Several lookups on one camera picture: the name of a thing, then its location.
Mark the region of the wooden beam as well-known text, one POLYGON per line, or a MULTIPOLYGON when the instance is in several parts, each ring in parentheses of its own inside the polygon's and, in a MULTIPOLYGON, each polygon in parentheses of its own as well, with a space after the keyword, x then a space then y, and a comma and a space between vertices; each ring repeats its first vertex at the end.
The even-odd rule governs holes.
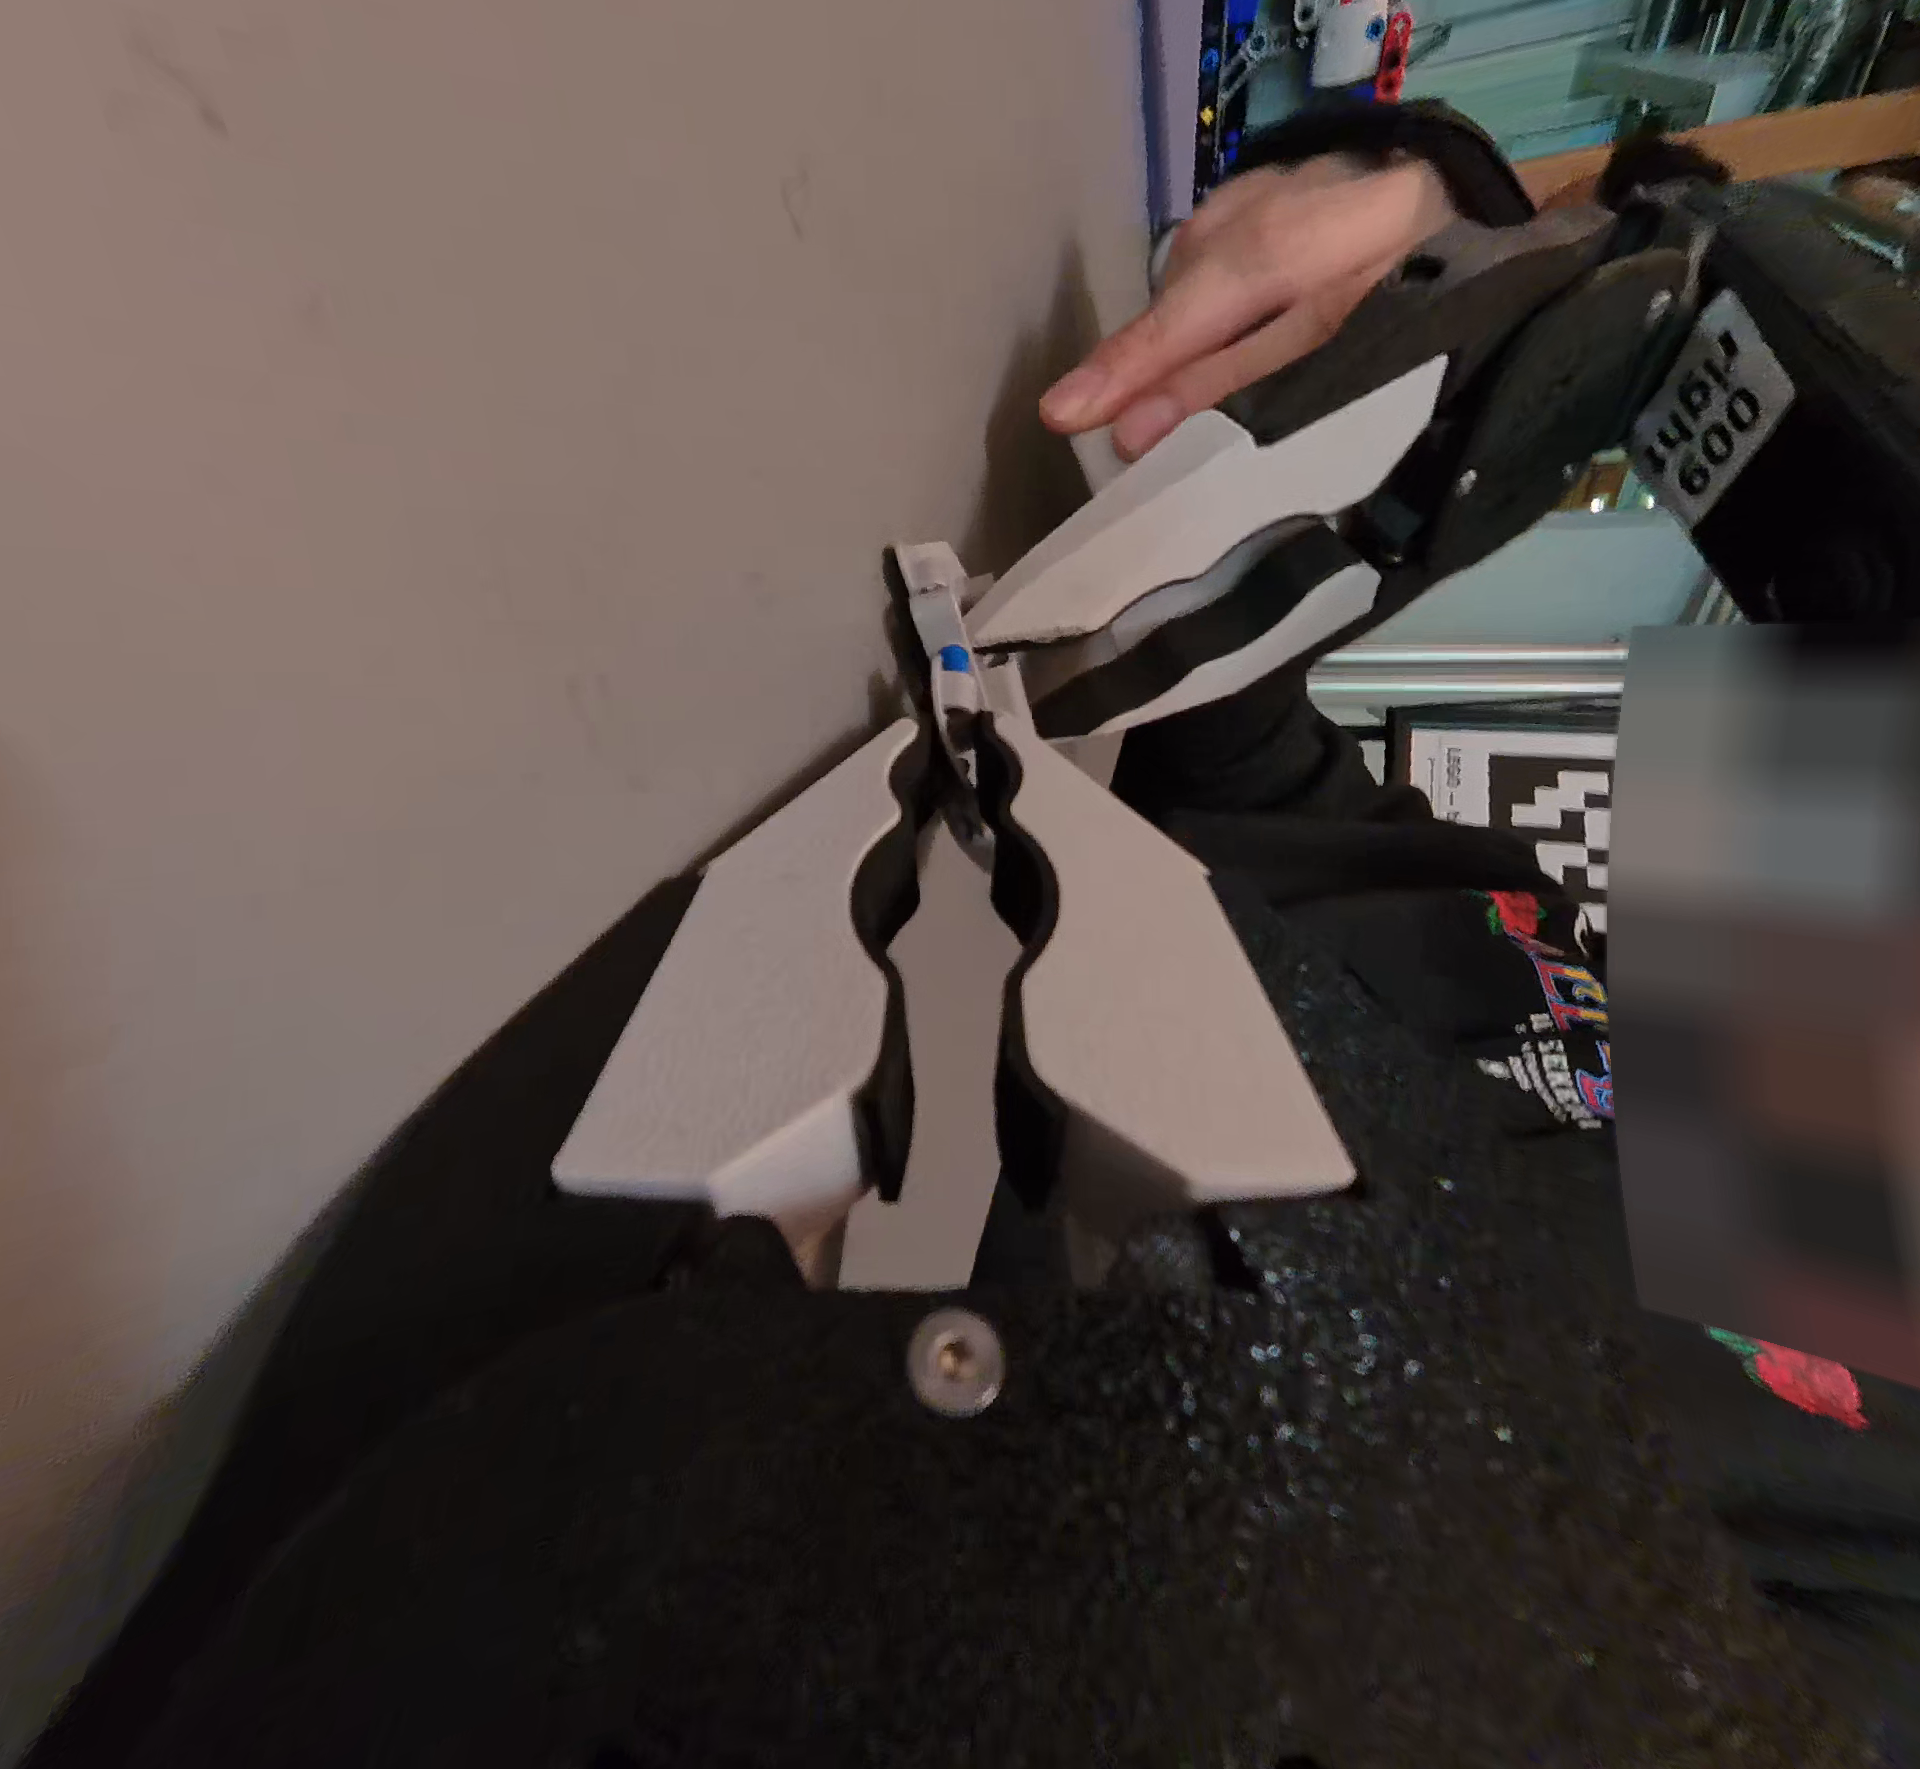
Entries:
POLYGON ((1916 156, 1916 90, 1659 131, 1652 140, 1703 150, 1741 181, 1843 171, 1916 156))

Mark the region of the person's black sweater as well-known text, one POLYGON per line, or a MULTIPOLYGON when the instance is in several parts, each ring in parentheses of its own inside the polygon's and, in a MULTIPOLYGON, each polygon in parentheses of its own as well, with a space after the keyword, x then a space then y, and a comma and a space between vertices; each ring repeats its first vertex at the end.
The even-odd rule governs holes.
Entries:
POLYGON ((1761 1597, 1916 1696, 1916 1380, 1639 1304, 1616 1174, 1604 941, 1529 851, 1383 787, 1306 678, 1134 731, 1116 793, 1256 914, 1301 917, 1364 1009, 1463 1070, 1466 1115, 1548 1158, 1572 1250, 1626 1296, 1688 1477, 1761 1597))

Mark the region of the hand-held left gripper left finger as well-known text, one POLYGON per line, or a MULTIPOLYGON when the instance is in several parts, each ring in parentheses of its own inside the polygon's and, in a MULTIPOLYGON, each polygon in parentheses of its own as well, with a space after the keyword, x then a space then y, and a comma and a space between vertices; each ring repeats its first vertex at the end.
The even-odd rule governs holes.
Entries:
POLYGON ((900 1197, 918 1083, 892 941, 922 905, 929 730, 899 717, 711 859, 552 1161, 569 1201, 768 1222, 842 1287, 900 1197))

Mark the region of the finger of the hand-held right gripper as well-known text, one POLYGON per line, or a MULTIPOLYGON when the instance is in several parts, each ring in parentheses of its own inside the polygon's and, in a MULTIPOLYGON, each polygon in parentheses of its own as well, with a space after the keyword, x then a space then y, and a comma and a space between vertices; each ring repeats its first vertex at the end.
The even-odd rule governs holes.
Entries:
POLYGON ((1434 357, 1265 444, 1219 410, 1187 416, 997 576, 966 614, 974 642, 1086 642, 1284 522, 1347 515, 1427 430, 1447 371, 1434 357))
POLYGON ((1045 741, 1120 736, 1230 700, 1263 678, 1309 661, 1364 624, 1380 572, 1364 561, 1259 561, 1212 604, 1149 629, 1038 691, 1031 658, 1031 717, 1045 741))

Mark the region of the person's right forearm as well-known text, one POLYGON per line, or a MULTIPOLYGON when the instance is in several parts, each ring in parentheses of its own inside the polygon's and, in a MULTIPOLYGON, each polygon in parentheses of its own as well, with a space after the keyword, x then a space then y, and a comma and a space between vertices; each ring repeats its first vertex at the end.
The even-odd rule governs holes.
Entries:
POLYGON ((1223 181, 1256 170, 1298 170, 1348 156, 1368 166, 1418 163, 1437 176, 1453 210, 1472 223, 1522 226, 1539 216, 1500 146, 1444 101, 1380 104, 1334 98, 1298 108, 1243 140, 1223 181))

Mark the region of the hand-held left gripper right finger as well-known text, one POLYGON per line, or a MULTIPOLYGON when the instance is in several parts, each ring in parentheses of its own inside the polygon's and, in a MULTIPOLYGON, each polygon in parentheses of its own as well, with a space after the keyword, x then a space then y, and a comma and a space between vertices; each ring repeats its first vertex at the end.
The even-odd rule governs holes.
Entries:
POLYGON ((1031 1210, 1209 1210, 1355 1185, 1209 871, 1015 717, 978 717, 1002 987, 997 1141, 1031 1210))

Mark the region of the person's right hand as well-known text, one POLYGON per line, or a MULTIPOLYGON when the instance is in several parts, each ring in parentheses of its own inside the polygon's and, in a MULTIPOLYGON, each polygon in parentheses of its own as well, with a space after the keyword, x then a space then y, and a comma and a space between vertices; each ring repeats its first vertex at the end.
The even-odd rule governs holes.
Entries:
POLYGON ((1038 405, 1053 433, 1106 430, 1134 461, 1200 410, 1331 342, 1394 266, 1457 222, 1411 159, 1317 156, 1252 170, 1172 236, 1150 305, 1038 405))

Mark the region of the metal rail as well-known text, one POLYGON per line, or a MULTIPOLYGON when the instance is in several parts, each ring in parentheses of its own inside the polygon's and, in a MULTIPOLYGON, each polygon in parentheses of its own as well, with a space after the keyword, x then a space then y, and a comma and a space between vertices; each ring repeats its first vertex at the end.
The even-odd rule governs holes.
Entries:
POLYGON ((1383 714, 1423 704, 1549 704, 1616 698, 1624 642, 1355 642, 1309 673, 1325 713, 1383 714))

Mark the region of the framed marker sign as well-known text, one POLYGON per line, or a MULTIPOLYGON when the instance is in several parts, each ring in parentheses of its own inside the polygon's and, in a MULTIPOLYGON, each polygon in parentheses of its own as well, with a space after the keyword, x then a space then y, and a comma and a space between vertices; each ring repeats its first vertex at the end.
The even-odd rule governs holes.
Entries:
POLYGON ((1388 777, 1440 822, 1522 839, 1589 941, 1606 932, 1616 737, 1616 698, 1410 704, 1383 717, 1388 777))

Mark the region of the long grey brick assembly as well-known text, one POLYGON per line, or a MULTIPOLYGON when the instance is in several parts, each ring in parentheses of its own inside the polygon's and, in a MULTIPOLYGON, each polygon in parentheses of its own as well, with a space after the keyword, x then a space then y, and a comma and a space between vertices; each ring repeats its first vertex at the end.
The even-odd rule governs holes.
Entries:
POLYGON ((1031 721, 1018 652, 988 648, 971 624, 994 579, 971 576, 946 542, 889 542, 885 585, 900 680, 956 767, 999 717, 1031 721))

